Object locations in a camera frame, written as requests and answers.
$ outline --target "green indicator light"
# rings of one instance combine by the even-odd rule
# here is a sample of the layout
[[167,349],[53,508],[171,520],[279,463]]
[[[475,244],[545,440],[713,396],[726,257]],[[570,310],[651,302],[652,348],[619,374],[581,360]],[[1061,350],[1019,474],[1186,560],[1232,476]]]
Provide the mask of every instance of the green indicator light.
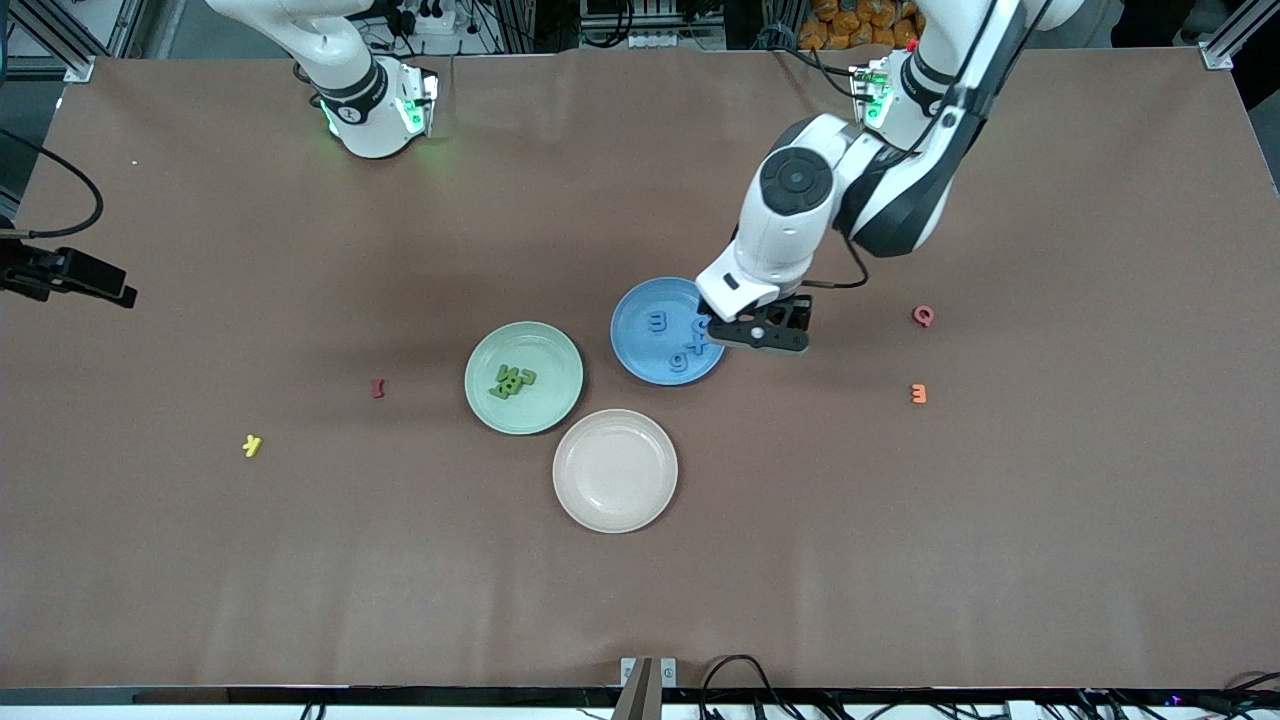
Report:
[[420,132],[422,129],[422,109],[419,108],[416,102],[401,100],[396,108],[401,111],[401,117],[404,119],[404,127],[410,132]]
[[321,104],[320,109],[324,110],[324,118],[326,120],[329,120],[329,132],[333,133],[334,136],[337,136],[338,135],[338,127],[333,124],[333,115],[329,114],[329,108],[326,108],[325,105]]

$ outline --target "black cable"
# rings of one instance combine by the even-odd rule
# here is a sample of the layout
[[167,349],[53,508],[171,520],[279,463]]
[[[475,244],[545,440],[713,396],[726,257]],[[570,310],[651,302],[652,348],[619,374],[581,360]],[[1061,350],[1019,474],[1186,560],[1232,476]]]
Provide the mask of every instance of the black cable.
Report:
[[[635,4],[632,3],[632,0],[625,0],[625,1],[626,1],[626,5],[618,8],[618,24],[617,24],[617,27],[613,28],[613,32],[611,32],[604,38],[603,42],[596,42],[596,41],[594,41],[594,40],[591,40],[589,37],[584,37],[582,42],[590,45],[591,47],[604,47],[604,49],[616,47],[617,45],[621,45],[622,41],[625,41],[627,38],[627,36],[631,35],[631,26],[635,22],[635,12],[636,12],[636,8],[635,8]],[[626,18],[625,18],[626,19],[626,27],[622,27],[623,13],[626,13]]]
[[[1120,702],[1128,702],[1129,705],[1132,705],[1132,706],[1137,707],[1137,708],[1138,708],[1138,712],[1142,712],[1143,715],[1147,715],[1147,716],[1149,716],[1149,717],[1151,717],[1152,720],[1169,720],[1169,717],[1165,717],[1164,715],[1161,715],[1161,714],[1156,712],[1155,710],[1152,710],[1152,708],[1147,707],[1146,705],[1142,705],[1142,703],[1137,703],[1137,702],[1134,702],[1134,701],[1129,700],[1129,697],[1128,697],[1128,696],[1125,696],[1125,694],[1124,694],[1123,692],[1120,692],[1120,691],[1111,691],[1111,692],[1112,692],[1112,693],[1115,693],[1115,696],[1120,698]],[[1124,710],[1123,710],[1123,708],[1120,710],[1120,712],[1121,712],[1121,714],[1123,714],[1123,715],[1124,715],[1125,717],[1128,717],[1128,716],[1129,716],[1129,714],[1128,714],[1128,712],[1124,712]]]
[[[485,41],[484,33],[480,32],[480,23],[476,22],[476,20],[483,20],[484,18],[476,18],[476,14],[480,12],[480,9],[476,8],[476,5],[479,5],[479,0],[471,0],[471,10],[470,10],[470,15],[471,17],[467,19],[467,23],[470,26],[475,26],[475,28],[476,28],[476,36],[480,37],[480,45],[484,46],[484,51],[489,53],[489,54],[493,54],[493,55],[497,55],[498,51],[497,50],[489,50],[489,42]],[[462,42],[461,41],[458,42],[458,53],[462,53]]]
[[1036,19],[1027,28],[1027,32],[1023,33],[1023,38],[1018,41],[1018,50],[1014,50],[1014,59],[1009,61],[1009,69],[1005,70],[1005,77],[1000,81],[1000,85],[996,86],[996,92],[1000,92],[1000,90],[1005,87],[1005,81],[1007,81],[1009,76],[1012,74],[1014,65],[1018,63],[1018,59],[1023,56],[1023,50],[1027,49],[1027,41],[1032,38],[1032,32],[1034,32],[1036,27],[1039,26],[1041,20],[1044,19],[1044,13],[1048,13],[1048,8],[1052,4],[1053,0],[1044,0],[1044,4],[1041,5],[1039,12],[1036,13]]
[[493,8],[490,8],[488,5],[484,5],[484,9],[488,10],[490,15],[493,15],[494,22],[497,22],[499,27],[504,27],[504,28],[507,28],[507,29],[509,29],[509,31],[512,31],[512,32],[522,36],[529,42],[538,42],[538,38],[534,37],[532,35],[529,35],[527,32],[520,29],[518,27],[516,27],[516,26],[508,23],[507,20],[499,18],[498,17],[498,12],[494,10]]
[[818,68],[818,72],[822,73],[822,77],[831,85],[831,87],[836,88],[836,92],[844,95],[845,97],[861,100],[864,102],[870,102],[872,100],[874,100],[874,97],[872,97],[870,95],[863,95],[863,94],[855,95],[852,91],[841,87],[840,83],[831,77],[831,68],[828,68],[826,63],[818,59],[818,51],[810,50],[810,53],[813,54],[813,67]]
[[951,720],[960,720],[961,715],[965,716],[965,717],[970,717],[973,720],[1004,720],[1005,717],[1009,717],[1007,715],[982,715],[980,712],[978,712],[977,707],[974,707],[973,712],[970,712],[968,710],[961,708],[959,705],[955,705],[955,703],[951,703],[951,705],[931,705],[929,707],[932,707],[933,710],[937,710],[938,712],[946,715]]
[[0,135],[4,135],[9,140],[12,140],[12,141],[14,141],[14,142],[17,142],[19,145],[27,146],[27,147],[35,150],[37,154],[44,155],[45,158],[49,158],[50,160],[52,160],[52,161],[58,163],[59,165],[67,168],[67,170],[69,173],[72,173],[73,176],[78,177],[81,179],[81,182],[84,183],[84,187],[87,187],[88,191],[91,193],[93,193],[93,211],[90,213],[88,218],[86,218],[86,219],[76,223],[74,225],[70,225],[70,227],[67,227],[67,228],[61,228],[61,229],[56,229],[56,231],[22,231],[22,232],[24,232],[27,234],[28,238],[33,240],[33,238],[37,238],[37,237],[67,237],[69,234],[76,234],[78,232],[88,229],[93,223],[96,223],[99,220],[99,218],[102,217],[102,208],[105,205],[105,202],[102,201],[102,192],[97,188],[97,184],[95,184],[93,181],[90,179],[88,176],[86,176],[84,173],[81,172],[79,168],[77,168],[76,165],[72,165],[70,163],[68,163],[67,160],[64,160],[61,155],[54,152],[52,150],[49,150],[49,149],[44,147],[42,145],[36,145],[35,142],[28,142],[28,141],[18,137],[17,135],[14,135],[14,133],[4,129],[4,128],[0,128]]
[[691,24],[700,15],[710,13],[717,5],[722,5],[722,0],[694,0],[687,8],[685,8],[684,17],[685,24]]
[[1247,691],[1249,688],[1256,688],[1256,687],[1261,685],[1262,683],[1270,683],[1271,680],[1275,680],[1277,678],[1280,678],[1280,673],[1267,673],[1265,675],[1260,675],[1257,678],[1253,678],[1252,680],[1240,683],[1239,685],[1231,685],[1230,688],[1226,688],[1226,689],[1229,689],[1229,691]]
[[869,279],[872,279],[870,273],[867,272],[867,264],[863,263],[861,255],[858,254],[858,246],[854,245],[852,236],[845,238],[845,247],[849,249],[849,254],[854,256],[854,263],[858,263],[858,269],[863,272],[863,277],[851,283],[833,283],[829,281],[801,281],[800,287],[817,287],[820,290],[849,290],[854,287],[863,287]]
[[829,720],[858,720],[850,715],[847,710],[845,710],[845,705],[840,702],[838,696],[823,691],[822,697],[826,698],[827,702],[815,705],[815,707]]
[[901,705],[901,703],[900,702],[891,702],[891,703],[886,705],[884,707],[881,707],[876,712],[872,712],[870,715],[868,715],[867,720],[878,720],[882,715],[884,715],[890,710],[893,710],[899,705]]
[[[996,0],[991,0],[991,3],[987,4],[987,14],[983,15],[982,24],[978,26],[978,33],[974,36],[974,42],[973,45],[969,46],[969,51],[965,53],[964,61],[960,63],[960,69],[956,70],[956,79],[952,81],[951,85],[947,87],[947,91],[942,95],[943,99],[946,99],[946,96],[955,88],[956,83],[960,82],[960,78],[964,77],[965,70],[969,69],[969,63],[973,61],[973,54],[978,49],[978,38],[982,37],[982,33],[987,32],[987,26],[991,24],[991,17],[995,13],[996,13]],[[945,110],[945,108],[938,108],[938,111],[934,113],[932,118],[929,118],[929,124],[924,127],[924,132],[922,132],[920,136],[915,138],[915,142],[913,142],[911,146],[906,149],[906,151],[904,151],[897,158],[890,160],[888,164],[886,164],[883,168],[878,168],[878,170],[879,172],[891,170],[901,165],[904,160],[914,155],[915,151],[920,149],[920,145],[924,143],[924,138],[928,137],[929,133],[933,132],[933,128],[938,124],[938,119],[941,119],[943,114],[942,110]]]
[[1107,705],[1111,706],[1111,720],[1129,720],[1129,714],[1116,702],[1116,698],[1111,697],[1111,693],[1106,693],[1105,697],[1107,698]]
[[858,74],[854,70],[846,70],[844,68],[837,68],[835,65],[828,65],[828,64],[823,63],[822,60],[819,60],[817,58],[814,58],[814,59],[810,60],[808,55],[805,55],[803,53],[799,53],[799,51],[796,51],[792,47],[787,47],[786,45],[769,45],[768,47],[765,47],[765,50],[768,50],[769,53],[786,53],[786,54],[791,55],[792,58],[795,58],[796,60],[800,60],[801,63],[809,65],[810,68],[813,68],[815,70],[823,70],[824,69],[824,72],[831,73],[833,76],[854,77],[855,74]]
[[[480,4],[479,0],[471,0],[471,10],[475,12],[476,5],[479,5],[479,4]],[[494,35],[493,28],[489,27],[489,14],[481,12],[480,13],[480,22],[484,23],[484,31],[486,33],[489,33],[490,38],[493,38],[493,54],[494,55],[502,55],[502,41],[498,40],[498,36]],[[480,41],[484,42],[484,37],[483,36],[480,37]],[[489,49],[489,44],[488,42],[484,42],[484,49],[485,50]]]
[[773,703],[774,705],[777,705],[778,707],[781,707],[783,712],[786,712],[788,716],[794,717],[795,720],[805,720],[805,716],[801,715],[799,710],[796,710],[796,706],[791,705],[790,702],[783,702],[783,700],[781,697],[778,697],[778,691],[773,689],[773,685],[769,684],[769,676],[764,674],[764,667],[760,666],[760,661],[758,661],[756,659],[751,657],[750,655],[741,655],[741,653],[739,653],[739,655],[730,655],[730,656],[726,656],[726,657],[721,659],[719,662],[717,662],[716,665],[713,665],[712,669],[707,671],[707,678],[703,679],[703,689],[698,694],[698,717],[699,717],[699,720],[710,720],[710,717],[712,717],[710,715],[707,714],[707,689],[708,689],[708,687],[712,683],[712,678],[716,676],[716,673],[718,673],[721,667],[728,665],[730,662],[737,661],[737,660],[745,660],[746,662],[751,664],[751,667],[755,669],[755,674],[759,675],[759,678],[760,678],[760,683],[764,684],[764,689],[769,692],[771,697],[773,697]]
[[[315,706],[315,702],[308,702],[306,705],[306,707],[302,708],[302,715],[298,716],[298,720],[311,720],[311,708],[314,706]],[[325,712],[328,712],[328,711],[329,711],[329,706],[328,705],[321,705],[320,706],[320,712],[316,714],[315,720],[324,720]]]
[[[311,85],[311,78],[307,77],[307,73],[302,69],[302,63],[298,63],[297,60],[293,61],[293,78],[297,79],[298,82],[305,82],[307,85]],[[311,97],[307,97],[307,105],[311,105],[312,108],[319,108],[320,94],[312,92]]]
[[1075,691],[1075,697],[1080,698],[1080,706],[1084,707],[1084,714],[1089,717],[1089,720],[1103,720],[1102,714],[1098,712],[1093,702],[1084,696],[1084,691]]

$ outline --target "cable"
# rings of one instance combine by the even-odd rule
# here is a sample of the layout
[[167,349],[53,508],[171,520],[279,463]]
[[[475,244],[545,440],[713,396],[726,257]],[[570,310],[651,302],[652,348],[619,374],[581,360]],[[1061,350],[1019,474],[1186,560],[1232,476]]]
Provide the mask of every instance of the cable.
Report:
[[[636,12],[635,4],[631,0],[625,0],[625,1],[626,6],[618,8],[618,24],[617,27],[613,28],[613,32],[604,38],[604,42],[596,42],[589,37],[584,37],[582,42],[590,45],[591,47],[604,47],[604,49],[616,47],[621,45],[622,41],[631,35],[631,24],[635,22],[635,12]],[[626,23],[627,23],[627,27],[625,28],[622,27],[623,10],[626,12]]]
[[852,70],[846,70],[844,68],[836,68],[836,67],[828,65],[828,64],[823,63],[822,60],[819,60],[817,56],[814,56],[813,59],[810,59],[808,55],[805,55],[803,53],[799,53],[799,51],[796,51],[792,47],[787,47],[786,45],[769,45],[768,47],[765,47],[765,50],[768,50],[771,53],[774,53],[774,51],[786,53],[787,55],[791,55],[796,60],[800,60],[801,63],[809,65],[810,68],[813,68],[815,70],[823,70],[823,72],[831,73],[833,76],[854,77],[855,74],[858,74],[858,73],[855,73]]
[[840,702],[838,694],[823,691],[822,697],[826,698],[826,702],[820,705],[815,703],[815,707],[826,715],[828,720],[858,720],[850,715],[847,710],[845,710],[845,705]]
[[800,287],[817,287],[820,290],[849,290],[852,287],[863,287],[864,284],[867,284],[867,282],[872,279],[872,275],[870,273],[867,272],[867,264],[863,263],[863,258],[858,254],[858,246],[854,245],[852,236],[845,238],[845,247],[847,247],[849,254],[854,256],[854,263],[858,263],[858,269],[863,272],[861,279],[854,281],[851,283],[833,283],[831,281],[800,281]]
[[1116,698],[1111,697],[1111,693],[1103,693],[1103,697],[1107,698],[1107,705],[1111,706],[1111,720],[1129,720],[1129,714],[1116,702]]
[[[307,85],[311,85],[311,78],[307,77],[307,73],[303,72],[303,69],[302,69],[302,64],[298,63],[297,60],[293,61],[293,78],[297,79],[298,82],[305,82]],[[312,108],[319,108],[320,106],[320,94],[319,92],[312,92],[311,97],[307,97],[307,105],[311,105]]]
[[[805,716],[801,715],[799,710],[796,710],[796,706],[791,705],[790,702],[783,702],[782,698],[778,697],[778,691],[773,689],[773,685],[769,684],[769,676],[764,674],[764,667],[760,666],[760,662],[756,659],[751,657],[750,655],[741,655],[741,653],[740,655],[730,655],[730,656],[726,656],[726,657],[721,659],[719,662],[717,662],[716,665],[713,665],[712,669],[707,671],[707,678],[703,679],[703,689],[698,694],[698,719],[699,720],[710,720],[710,717],[712,717],[710,715],[707,714],[707,688],[708,688],[708,685],[710,685],[712,678],[716,676],[716,673],[718,673],[721,667],[723,667],[723,666],[726,666],[730,662],[733,662],[736,660],[745,660],[746,662],[751,664],[751,667],[755,667],[755,674],[760,676],[760,683],[764,684],[764,689],[769,692],[769,696],[773,697],[773,703],[777,705],[778,707],[781,707],[782,712],[786,712],[788,716],[794,717],[795,720],[805,720]],[[873,719],[874,719],[874,715],[872,717],[868,717],[867,720],[873,720]]]
[[978,708],[975,706],[973,708],[973,712],[970,712],[968,710],[963,710],[956,703],[951,703],[951,705],[931,705],[929,707],[932,707],[933,710],[937,710],[938,712],[946,715],[951,720],[960,720],[961,715],[965,716],[965,717],[972,717],[973,720],[1002,720],[1005,717],[1009,717],[1007,715],[982,715],[980,712],[978,712]]
[[[471,10],[472,12],[475,12],[477,1],[479,0],[471,0]],[[480,12],[480,22],[484,23],[484,31],[486,33],[489,33],[489,38],[493,40],[493,54],[494,55],[502,55],[502,44],[498,41],[498,36],[494,35],[493,28],[489,27],[489,14],[481,10]],[[489,44],[484,42],[484,36],[480,37],[480,42],[484,44],[484,49],[485,50],[489,49]]]
[[4,128],[0,128],[0,135],[4,135],[5,137],[17,142],[18,145],[27,146],[35,150],[37,154],[44,155],[45,158],[49,158],[50,160],[67,168],[69,173],[78,177],[81,182],[84,183],[84,187],[87,187],[88,191],[93,193],[93,211],[90,213],[88,218],[76,223],[74,225],[56,231],[20,231],[24,232],[28,238],[35,240],[37,237],[67,237],[69,234],[76,234],[78,232],[88,229],[93,223],[99,220],[99,218],[102,217],[102,208],[105,205],[105,202],[102,201],[102,192],[97,188],[97,184],[95,184],[93,181],[90,179],[88,176],[81,172],[79,168],[72,165],[70,163],[64,160],[61,155],[54,152],[52,150],[47,150],[42,145],[36,145],[35,142],[28,142]]
[[822,77],[831,85],[831,87],[836,88],[836,92],[844,95],[845,97],[861,100],[864,102],[870,102],[872,100],[874,100],[874,97],[872,97],[870,95],[855,95],[854,92],[845,90],[844,87],[840,87],[840,83],[832,79],[831,69],[827,68],[827,65],[823,64],[820,60],[818,60],[818,51],[810,50],[810,53],[813,54],[814,67],[818,68],[818,70],[822,73]]
[[[765,42],[768,35],[776,35],[778,41]],[[773,24],[764,26],[760,32],[755,33],[755,40],[751,41],[751,46],[748,50],[762,50],[771,45],[778,45],[782,47],[796,47],[796,31],[785,26],[782,22],[774,22]]]
[[[306,707],[302,708],[302,715],[298,716],[298,720],[311,720],[311,708],[314,706],[315,706],[315,702],[308,702],[306,705]],[[325,712],[328,712],[328,711],[329,711],[329,706],[328,705],[321,705],[320,706],[320,712],[316,714],[315,720],[324,720]]]
[[1027,41],[1032,38],[1032,32],[1034,32],[1036,28],[1039,27],[1041,20],[1044,19],[1044,13],[1048,13],[1048,9],[1052,4],[1053,0],[1044,0],[1044,4],[1041,5],[1039,12],[1036,13],[1036,19],[1032,20],[1032,24],[1027,26],[1027,32],[1023,33],[1023,38],[1018,42],[1018,50],[1014,50],[1014,56],[1011,60],[1009,60],[1009,67],[1005,68],[1005,77],[1000,78],[1000,85],[996,86],[997,94],[1001,91],[1001,88],[1005,87],[1005,82],[1009,81],[1009,76],[1014,74],[1014,65],[1016,65],[1018,59],[1023,56],[1023,50],[1027,49]]
[[[1084,691],[1075,691],[1075,697],[1080,698],[1080,706],[1084,707],[1084,714],[1089,717],[1089,720],[1103,720],[1102,714],[1098,712],[1098,708],[1093,705],[1093,702],[1088,697],[1084,696]],[[1111,720],[1120,720],[1120,719],[1112,717]]]
[[1169,720],[1169,717],[1165,717],[1164,715],[1161,715],[1161,714],[1156,712],[1155,710],[1152,710],[1152,708],[1147,707],[1146,705],[1140,705],[1140,703],[1137,703],[1137,702],[1134,702],[1134,701],[1129,700],[1129,697],[1128,697],[1128,696],[1125,696],[1125,694],[1124,694],[1123,692],[1120,692],[1120,691],[1115,691],[1115,689],[1114,689],[1114,691],[1111,691],[1111,692],[1114,692],[1114,693],[1115,693],[1115,696],[1120,698],[1120,702],[1128,702],[1129,705],[1132,705],[1132,706],[1137,707],[1137,708],[1138,708],[1138,712],[1142,712],[1143,715],[1147,715],[1147,716],[1149,716],[1149,717],[1151,717],[1152,720]]
[[1093,38],[1098,36],[1098,31],[1102,28],[1102,22],[1107,19],[1107,13],[1111,10],[1111,3],[1098,3],[1098,19],[1093,20],[1093,27],[1089,28],[1089,33],[1084,36],[1084,42],[1080,47],[1088,47]]
[[682,19],[686,23],[691,23],[696,20],[699,17],[710,14],[717,8],[719,8],[721,12],[723,12],[723,0],[694,0],[692,3],[689,4],[689,6],[685,8],[685,12],[682,13]]
[[694,29],[692,23],[685,24],[685,31],[689,33],[689,38],[698,44],[698,49],[703,53],[710,53],[705,45],[703,45],[701,38],[698,37],[698,32]]
[[1252,680],[1240,683],[1239,685],[1231,685],[1230,688],[1226,688],[1226,689],[1229,689],[1229,691],[1247,691],[1249,688],[1256,688],[1256,687],[1258,687],[1258,685],[1261,685],[1263,683],[1270,683],[1271,680],[1275,680],[1277,678],[1280,678],[1280,673],[1266,673],[1266,674],[1263,674],[1263,675],[1261,675],[1258,678],[1254,678]]
[[483,6],[481,13],[488,12],[488,14],[493,15],[494,22],[497,22],[499,27],[504,27],[504,28],[507,28],[507,29],[509,29],[509,31],[512,31],[512,32],[522,36],[530,44],[536,44],[538,42],[538,38],[534,37],[532,35],[529,35],[527,32],[520,29],[518,27],[516,27],[516,26],[508,23],[507,20],[499,18],[498,17],[498,12],[494,10],[493,8],[485,5],[484,3],[481,3],[480,5]]
[[891,702],[891,703],[886,705],[884,707],[881,707],[876,712],[872,712],[870,715],[868,715],[867,720],[878,720],[882,715],[884,715],[890,710],[893,710],[899,705],[901,705],[901,703],[899,703],[899,702]]
[[[1018,60],[1018,56],[1021,54],[1023,49],[1027,46],[1027,38],[1030,37],[1032,28],[1039,24],[1041,19],[1044,17],[1044,13],[1048,12],[1050,5],[1052,5],[1052,4],[1053,4],[1053,0],[1046,0],[1044,5],[1041,6],[1039,13],[1036,14],[1036,22],[1033,22],[1027,28],[1027,32],[1023,33],[1023,38],[1018,44],[1018,50],[1014,51],[1014,58],[1012,58],[1012,60],[1009,61],[1009,68],[1005,70],[1005,77],[1001,78],[1000,83],[996,86],[996,92],[1000,92],[1000,88],[1004,87],[1005,81],[1009,79],[1009,74],[1014,69],[1014,63]],[[995,15],[995,13],[996,13],[996,1],[991,0],[991,3],[987,4],[987,13],[982,18],[982,24],[978,26],[978,32],[977,32],[977,35],[974,35],[973,45],[969,46],[969,51],[965,53],[964,60],[960,63],[960,69],[956,70],[956,74],[955,74],[956,79],[952,81],[950,86],[947,86],[947,91],[942,95],[943,101],[946,101],[947,95],[950,95],[951,91],[955,90],[956,83],[960,82],[960,78],[963,78],[964,74],[965,74],[965,72],[969,69],[969,63],[973,61],[974,51],[978,50],[978,38],[982,37],[982,35],[984,32],[987,32],[987,26],[991,24],[991,18],[992,18],[992,15]],[[891,170],[891,169],[901,165],[902,161],[906,160],[908,158],[915,155],[915,152],[920,149],[920,145],[924,143],[924,138],[928,137],[933,132],[934,127],[937,127],[938,119],[942,118],[942,115],[943,115],[942,110],[945,108],[947,108],[947,106],[945,105],[942,108],[938,108],[938,111],[934,113],[932,118],[929,118],[929,124],[924,127],[924,132],[922,132],[919,135],[919,137],[915,138],[915,142],[913,142],[910,147],[908,147],[901,155],[893,158],[892,160],[890,160],[884,165],[877,168],[877,172],[881,172],[881,173],[888,172],[888,170]]]

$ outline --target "metal frame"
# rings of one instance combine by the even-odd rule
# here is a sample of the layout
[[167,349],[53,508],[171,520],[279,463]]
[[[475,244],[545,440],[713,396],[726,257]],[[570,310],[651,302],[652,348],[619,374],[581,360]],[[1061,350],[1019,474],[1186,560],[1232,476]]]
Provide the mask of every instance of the metal frame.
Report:
[[534,51],[534,0],[493,0],[500,42],[509,55]]
[[1248,0],[1240,5],[1217,32],[1199,44],[1204,68],[1231,69],[1234,67],[1231,56],[1240,51],[1244,41],[1257,32],[1262,23],[1271,19],[1276,10],[1280,10],[1280,0]]
[[93,59],[110,55],[106,46],[55,0],[13,0],[9,14],[67,68],[63,77],[67,82],[88,82],[93,76]]
[[[315,720],[320,706],[326,707],[325,715],[333,720],[398,720],[415,717],[417,720],[699,720],[696,688],[687,691],[660,691],[659,696],[632,692],[632,701],[623,702],[626,691],[612,688],[602,691],[591,688],[365,688],[360,698],[344,697],[356,688],[65,688],[29,691],[0,691],[0,708],[12,720],[200,720],[206,717],[236,717],[238,720],[296,720],[300,716]],[[845,697],[859,694],[859,691],[822,689],[794,691],[777,688],[778,694],[794,702],[800,714],[810,720],[823,720],[824,712],[809,705],[804,698],[826,697],[837,703],[852,717],[883,715],[892,710],[893,720],[954,720],[961,715],[947,711],[933,703],[960,703],[965,712],[980,717],[1005,716],[1009,720],[1052,720],[1055,717],[1075,717],[1071,711],[1083,707],[1075,691],[1068,688],[1027,688],[1004,702],[983,696],[997,694],[1001,689],[919,689],[919,688],[879,688],[867,693],[861,702]],[[886,693],[895,693],[895,702],[884,705]],[[1176,691],[1174,696],[1165,691],[1165,698],[1180,705],[1143,705],[1146,710],[1130,702],[1124,702],[1116,712],[1121,720],[1139,717],[1160,717],[1164,720],[1229,720],[1236,717],[1233,707],[1238,707],[1245,693],[1230,691]],[[1087,712],[1091,717],[1101,715],[1110,720],[1117,706],[1111,705],[1098,691],[1082,689],[1091,696],[1089,702],[1097,703]],[[1124,691],[1126,697],[1156,694],[1153,691]],[[489,696],[488,702],[467,702]],[[1059,696],[1044,698],[1038,696]],[[1212,705],[1221,700],[1224,705],[1204,707],[1192,705],[1192,700],[1204,700]],[[788,720],[777,705],[772,693],[755,689],[717,688],[709,698],[708,708],[717,711],[724,720]],[[310,707],[310,714],[303,708]],[[1263,701],[1248,710],[1253,720],[1280,720],[1280,711],[1274,701]]]
[[[621,5],[626,0],[618,0]],[[687,29],[690,27],[723,27],[723,13],[717,4],[709,8],[692,23],[685,22],[684,6],[692,0],[631,0],[632,31],[640,29]],[[599,38],[603,35],[612,35],[618,27],[618,10],[607,13],[593,13],[589,0],[579,0],[579,17],[584,35]]]
[[58,0],[10,0],[10,17],[50,56],[8,59],[12,81],[87,82],[95,56],[124,58],[152,0],[123,0],[104,45]]

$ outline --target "blue plate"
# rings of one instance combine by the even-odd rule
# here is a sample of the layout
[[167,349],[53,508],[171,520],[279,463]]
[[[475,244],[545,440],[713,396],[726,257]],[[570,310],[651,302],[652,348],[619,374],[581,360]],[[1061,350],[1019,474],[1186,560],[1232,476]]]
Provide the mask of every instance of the blue plate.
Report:
[[657,386],[682,386],[705,375],[724,355],[707,338],[698,286],[684,278],[645,281],[613,310],[609,340],[631,374]]

